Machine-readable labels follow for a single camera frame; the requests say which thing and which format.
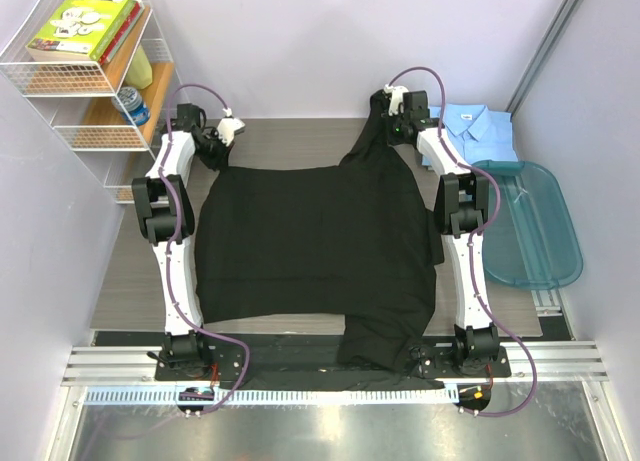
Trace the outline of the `red cover book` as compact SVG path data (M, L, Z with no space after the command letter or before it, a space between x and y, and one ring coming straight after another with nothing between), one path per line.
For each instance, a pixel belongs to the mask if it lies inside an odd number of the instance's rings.
M137 23L142 12L144 11L144 3L141 0L134 0L134 6L128 17L125 19L114 38L111 40L106 50L99 59L99 64L104 65L112 61L118 50L128 37L129 33Z

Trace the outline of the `green cover book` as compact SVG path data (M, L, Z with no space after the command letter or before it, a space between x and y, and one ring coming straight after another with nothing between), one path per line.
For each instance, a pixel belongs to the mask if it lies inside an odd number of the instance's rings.
M38 62L97 62L135 0L65 0L25 48Z

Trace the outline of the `teal plastic tray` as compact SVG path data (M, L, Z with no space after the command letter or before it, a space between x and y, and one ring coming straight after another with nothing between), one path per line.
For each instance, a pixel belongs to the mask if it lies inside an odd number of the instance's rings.
M561 187L545 167L528 161L480 161L496 181L501 205L486 230L485 277L530 291L562 288L584 261Z

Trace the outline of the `yellow green bottle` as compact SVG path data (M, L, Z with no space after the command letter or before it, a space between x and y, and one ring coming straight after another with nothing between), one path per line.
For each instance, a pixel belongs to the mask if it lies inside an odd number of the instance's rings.
M152 82L153 71L151 63L149 62L143 46L139 45L131 59L128 71L125 75L124 83L127 86L136 88L137 90L143 90L150 86Z

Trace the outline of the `blue lidded jar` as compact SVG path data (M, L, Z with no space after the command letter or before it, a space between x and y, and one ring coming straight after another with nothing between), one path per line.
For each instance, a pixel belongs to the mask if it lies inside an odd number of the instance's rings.
M128 125L142 126L150 119L149 108L135 87L121 87L111 103Z

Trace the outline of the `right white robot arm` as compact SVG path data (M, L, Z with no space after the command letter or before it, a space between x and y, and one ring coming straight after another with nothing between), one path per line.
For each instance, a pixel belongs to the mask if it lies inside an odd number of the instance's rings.
M410 143L430 159L439 176L434 205L437 231L454 273L457 312L448 355L462 376L480 376L498 359L498 328L488 304L483 267L484 226L489 221L489 180L472 170L449 140L439 118L430 116L427 93L385 85L387 123L394 144Z

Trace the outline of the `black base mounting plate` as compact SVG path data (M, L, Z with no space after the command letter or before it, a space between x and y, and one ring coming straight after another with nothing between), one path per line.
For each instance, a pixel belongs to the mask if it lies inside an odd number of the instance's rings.
M266 391L400 391L435 390L446 381L467 385L490 376L512 375L504 348L487 367L454 365L451 336L426 336L410 352L408 364L395 373L368 362L340 363L339 336L238 335L250 348L242 390Z

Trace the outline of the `black long sleeve shirt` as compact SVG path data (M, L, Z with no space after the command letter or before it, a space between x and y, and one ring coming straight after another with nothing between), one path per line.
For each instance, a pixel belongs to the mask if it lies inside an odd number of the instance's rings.
M444 259L433 213L387 140L387 99L334 166L228 167L195 236L196 294L208 323L275 314L337 314L342 364L402 372L436 308Z

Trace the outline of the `aluminium frame rail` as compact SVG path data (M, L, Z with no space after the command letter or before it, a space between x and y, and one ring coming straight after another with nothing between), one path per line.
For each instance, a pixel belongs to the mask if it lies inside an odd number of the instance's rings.
M540 382L606 381L608 373L593 341L531 342L525 351L504 345L512 371L510 380ZM62 377L64 386L140 385L154 381L156 362L147 353L157 346L74 347Z

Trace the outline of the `grey aluminium wall post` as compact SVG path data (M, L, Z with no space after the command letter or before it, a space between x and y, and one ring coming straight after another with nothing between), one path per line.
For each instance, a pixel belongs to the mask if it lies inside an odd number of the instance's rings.
M583 2L562 0L506 106L506 111L512 116L516 115L526 100Z

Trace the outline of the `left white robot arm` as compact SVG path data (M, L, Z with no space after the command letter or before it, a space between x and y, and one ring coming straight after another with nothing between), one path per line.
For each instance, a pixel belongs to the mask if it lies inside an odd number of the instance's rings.
M206 127L206 114L188 103L177 107L177 115L161 136L161 148L152 167L131 184L141 235L155 256L161 277L165 317L157 361L162 379L205 378L214 366L203 318L196 301L192 275L195 214L186 179L199 149L225 148L213 129Z

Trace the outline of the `folded light blue shirt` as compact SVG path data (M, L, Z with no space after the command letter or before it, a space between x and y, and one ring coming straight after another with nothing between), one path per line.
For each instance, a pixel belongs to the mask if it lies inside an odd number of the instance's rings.
M486 105L447 104L443 127L467 165L518 161L508 112L493 111Z

